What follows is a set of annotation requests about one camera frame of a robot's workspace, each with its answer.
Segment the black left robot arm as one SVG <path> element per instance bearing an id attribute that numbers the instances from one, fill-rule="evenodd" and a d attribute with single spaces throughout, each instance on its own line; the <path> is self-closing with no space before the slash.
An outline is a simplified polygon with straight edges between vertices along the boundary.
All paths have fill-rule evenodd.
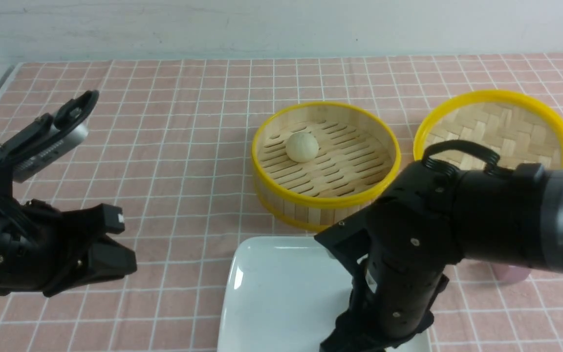
<path id="1" fill-rule="evenodd" d="M 134 250 L 112 236 L 125 231 L 120 207 L 101 203 L 60 211 L 32 200 L 18 206 L 31 223 L 25 235 L 0 215 L 0 296 L 40 292 L 51 298 L 80 286 L 118 281 L 138 269 Z"/>

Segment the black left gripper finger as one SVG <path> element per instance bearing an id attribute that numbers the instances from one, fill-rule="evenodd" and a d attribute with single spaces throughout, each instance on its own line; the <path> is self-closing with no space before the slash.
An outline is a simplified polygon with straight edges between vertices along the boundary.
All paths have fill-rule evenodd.
<path id="1" fill-rule="evenodd" d="M 86 209 L 86 230 L 88 240 L 111 238 L 123 233 L 125 231 L 123 210 L 107 203 Z"/>
<path id="2" fill-rule="evenodd" d="M 74 257 L 66 289 L 118 281 L 138 270 L 134 250 L 107 235 L 99 236 Z"/>

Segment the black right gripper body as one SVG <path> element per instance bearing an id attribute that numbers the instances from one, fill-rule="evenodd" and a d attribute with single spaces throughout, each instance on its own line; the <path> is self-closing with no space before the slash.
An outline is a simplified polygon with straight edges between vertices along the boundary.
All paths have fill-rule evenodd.
<path id="1" fill-rule="evenodd" d="M 397 348 L 433 323 L 431 305 L 448 279 L 445 260 L 421 243 L 431 220 L 419 196 L 383 196 L 315 236 L 352 278 L 349 306 L 322 352 Z"/>

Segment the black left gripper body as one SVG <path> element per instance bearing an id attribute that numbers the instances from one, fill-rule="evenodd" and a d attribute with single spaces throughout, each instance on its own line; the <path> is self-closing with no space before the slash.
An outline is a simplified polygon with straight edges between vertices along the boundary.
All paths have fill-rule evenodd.
<path id="1" fill-rule="evenodd" d="M 22 213 L 34 226 L 33 241 L 0 219 L 0 296 L 40 292 L 51 297 L 78 285 L 87 276 L 97 210 L 62 212 L 34 199 L 22 206 Z"/>

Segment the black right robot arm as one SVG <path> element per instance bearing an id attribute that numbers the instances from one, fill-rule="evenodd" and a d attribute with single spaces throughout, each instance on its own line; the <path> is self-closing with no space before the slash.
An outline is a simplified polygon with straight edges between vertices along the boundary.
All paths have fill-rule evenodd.
<path id="1" fill-rule="evenodd" d="M 315 236 L 351 274 L 322 352 L 378 352 L 428 329 L 462 259 L 563 274 L 563 170 L 413 162 L 371 205 Z"/>

